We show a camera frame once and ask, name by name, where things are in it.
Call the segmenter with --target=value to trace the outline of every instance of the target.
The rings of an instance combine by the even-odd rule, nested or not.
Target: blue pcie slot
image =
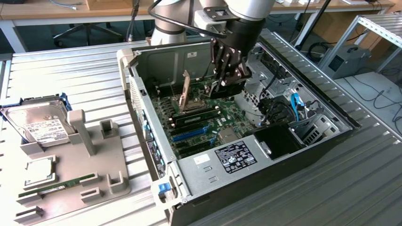
[[[185,139],[188,139],[188,138],[191,138],[191,137],[195,137],[195,136],[199,136],[199,135],[205,134],[205,133],[207,133],[207,130],[208,130],[208,127],[209,127],[209,126],[205,126],[205,127],[203,127],[201,129],[197,129],[197,130],[195,130],[195,131],[192,131],[192,132],[189,132],[189,133],[184,133],[184,134],[181,134],[181,135],[179,135],[179,136],[175,136],[175,137],[172,138],[172,141],[173,141],[173,142],[177,142],[177,141],[180,141],[180,140],[185,140]]]

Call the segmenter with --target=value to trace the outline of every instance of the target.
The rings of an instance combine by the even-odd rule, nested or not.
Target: gray machine
[[[324,59],[328,57],[334,48],[330,48],[319,61],[318,66],[323,73],[331,79],[340,79],[355,75],[358,69],[362,68],[371,57],[368,49],[360,48],[358,45],[351,44],[342,46],[335,54],[334,59],[327,66],[323,67]]]
[[[312,164],[359,126],[263,40],[248,55],[242,92],[223,98],[211,98],[208,42],[123,52],[151,191],[171,225],[187,225]]]

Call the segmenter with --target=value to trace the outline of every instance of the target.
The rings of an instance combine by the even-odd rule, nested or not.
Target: chair wheel
[[[61,46],[63,46],[63,42],[61,42],[60,40],[55,40],[53,43],[55,43],[55,46],[56,46],[56,47],[61,47]]]

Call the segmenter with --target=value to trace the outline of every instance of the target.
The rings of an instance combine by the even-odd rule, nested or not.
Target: green circuit board
[[[160,124],[169,140],[172,150],[179,159],[208,150],[212,147],[223,145],[224,142],[219,138],[219,132],[226,128],[232,129],[238,138],[242,138],[243,134],[254,128],[254,124],[250,123],[234,100],[230,98],[209,99],[205,95],[200,94],[204,84],[208,82],[211,81],[196,82],[195,80],[191,80],[191,88],[188,93],[189,102],[199,106],[199,108],[193,111],[197,111],[199,109],[209,109],[217,106],[219,113],[216,117],[191,125],[195,130],[205,129],[204,134],[189,137],[180,141],[173,141],[173,137],[188,132],[185,131],[183,133],[177,133],[176,128],[171,126],[169,121],[172,116],[185,115],[184,113],[180,113],[180,94],[172,95],[172,89],[169,96],[165,95],[164,97],[160,97],[155,94],[151,94],[151,100]]]

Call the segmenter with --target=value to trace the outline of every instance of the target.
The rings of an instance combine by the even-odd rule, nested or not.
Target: motherboard
[[[149,94],[171,148],[179,159],[238,140],[255,128],[234,97],[209,99],[205,95],[209,79],[191,79],[189,84],[188,90],[183,88],[183,84],[156,86],[155,92]]]

